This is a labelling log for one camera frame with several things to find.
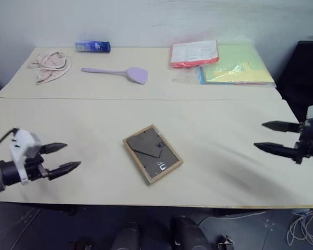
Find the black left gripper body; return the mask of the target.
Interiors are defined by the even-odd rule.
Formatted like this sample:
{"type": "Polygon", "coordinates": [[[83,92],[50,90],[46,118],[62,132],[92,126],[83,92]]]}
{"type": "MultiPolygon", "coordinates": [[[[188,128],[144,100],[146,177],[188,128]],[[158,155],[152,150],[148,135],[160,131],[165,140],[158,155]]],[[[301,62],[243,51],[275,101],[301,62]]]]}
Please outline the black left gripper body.
{"type": "Polygon", "coordinates": [[[25,170],[30,181],[50,176],[50,171],[42,165],[44,162],[42,154],[47,154],[46,146],[41,146],[39,152],[33,158],[27,158],[25,161],[25,170]]]}

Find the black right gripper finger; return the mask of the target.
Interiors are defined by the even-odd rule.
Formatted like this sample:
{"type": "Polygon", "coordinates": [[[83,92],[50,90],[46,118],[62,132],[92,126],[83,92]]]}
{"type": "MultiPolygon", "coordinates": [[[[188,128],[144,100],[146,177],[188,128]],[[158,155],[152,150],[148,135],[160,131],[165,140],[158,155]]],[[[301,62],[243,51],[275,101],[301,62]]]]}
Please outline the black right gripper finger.
{"type": "Polygon", "coordinates": [[[294,148],[284,147],[281,144],[262,142],[254,143],[254,146],[260,150],[277,156],[282,156],[286,158],[295,158],[297,155],[297,150],[294,148]]]}
{"type": "Polygon", "coordinates": [[[284,121],[269,121],[262,124],[262,126],[279,132],[294,132],[299,133],[300,124],[284,121]]]}

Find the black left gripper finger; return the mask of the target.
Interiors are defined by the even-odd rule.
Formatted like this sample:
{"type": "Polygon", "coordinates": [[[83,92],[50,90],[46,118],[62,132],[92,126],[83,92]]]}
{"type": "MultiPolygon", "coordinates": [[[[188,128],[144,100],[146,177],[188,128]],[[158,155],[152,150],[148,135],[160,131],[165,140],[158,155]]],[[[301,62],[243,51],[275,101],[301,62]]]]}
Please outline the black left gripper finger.
{"type": "Polygon", "coordinates": [[[68,162],[66,164],[60,165],[57,169],[48,172],[47,178],[49,180],[54,180],[61,176],[68,174],[69,172],[76,169],[81,164],[80,161],[68,162]]]}
{"type": "Polygon", "coordinates": [[[54,153],[56,151],[61,150],[62,148],[66,147],[66,143],[51,143],[51,144],[46,144],[43,146],[43,154],[50,154],[54,153]]]}

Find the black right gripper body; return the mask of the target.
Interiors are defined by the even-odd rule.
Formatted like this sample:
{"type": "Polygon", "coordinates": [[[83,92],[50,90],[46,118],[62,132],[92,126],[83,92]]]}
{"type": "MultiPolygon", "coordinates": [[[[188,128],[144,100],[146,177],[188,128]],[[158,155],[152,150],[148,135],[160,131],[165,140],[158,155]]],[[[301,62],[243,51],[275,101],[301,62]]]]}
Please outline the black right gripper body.
{"type": "Polygon", "coordinates": [[[301,164],[303,158],[313,157],[313,122],[303,122],[299,133],[299,140],[295,143],[297,153],[293,159],[297,164],[301,164]]]}

